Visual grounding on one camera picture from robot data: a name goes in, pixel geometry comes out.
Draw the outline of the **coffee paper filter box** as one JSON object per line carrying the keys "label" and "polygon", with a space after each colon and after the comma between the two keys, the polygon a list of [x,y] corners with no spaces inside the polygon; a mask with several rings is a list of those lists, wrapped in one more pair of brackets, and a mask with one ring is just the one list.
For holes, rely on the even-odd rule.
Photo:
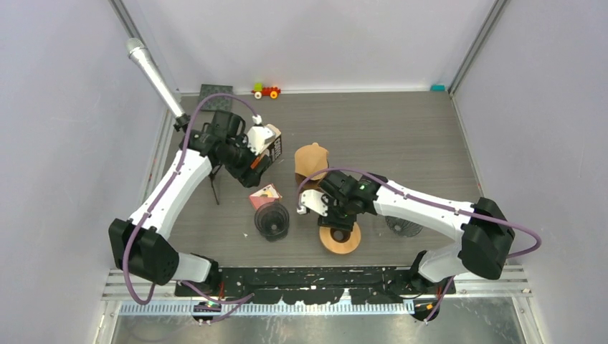
{"label": "coffee paper filter box", "polygon": [[266,170],[268,169],[282,154],[282,133],[260,154],[258,155],[250,167],[252,169]]}

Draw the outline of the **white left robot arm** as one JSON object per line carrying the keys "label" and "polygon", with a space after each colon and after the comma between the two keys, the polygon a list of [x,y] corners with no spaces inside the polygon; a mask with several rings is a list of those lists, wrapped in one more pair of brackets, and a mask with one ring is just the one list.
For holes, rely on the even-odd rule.
{"label": "white left robot arm", "polygon": [[109,228],[118,269],[155,285],[171,280],[192,282],[202,296],[214,295],[220,278],[214,260],[176,251],[168,242],[178,215],[199,184],[224,168],[245,188],[257,187],[280,151],[280,134],[272,124],[253,117],[245,128],[240,116],[218,110],[200,130],[191,130],[179,145],[170,169],[143,204],[126,220]]}

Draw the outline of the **dark smoky glass dripper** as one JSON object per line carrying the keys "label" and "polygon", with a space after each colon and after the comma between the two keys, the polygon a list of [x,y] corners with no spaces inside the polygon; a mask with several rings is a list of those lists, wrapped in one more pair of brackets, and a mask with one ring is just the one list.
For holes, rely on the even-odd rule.
{"label": "dark smoky glass dripper", "polygon": [[254,223],[258,232],[269,242],[276,242],[288,235],[290,215],[278,201],[261,205],[255,213]]}

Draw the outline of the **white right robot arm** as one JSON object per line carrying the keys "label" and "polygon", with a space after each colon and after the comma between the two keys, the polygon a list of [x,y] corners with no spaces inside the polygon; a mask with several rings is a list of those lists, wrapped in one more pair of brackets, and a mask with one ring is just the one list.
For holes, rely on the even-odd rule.
{"label": "white right robot arm", "polygon": [[466,272],[496,280],[502,275],[515,233],[491,199],[451,201],[366,173],[359,179],[330,171],[319,183],[330,210],[350,219],[358,214],[394,217],[434,230],[453,240],[436,250],[422,250],[412,263],[410,287],[427,294],[443,279]]}

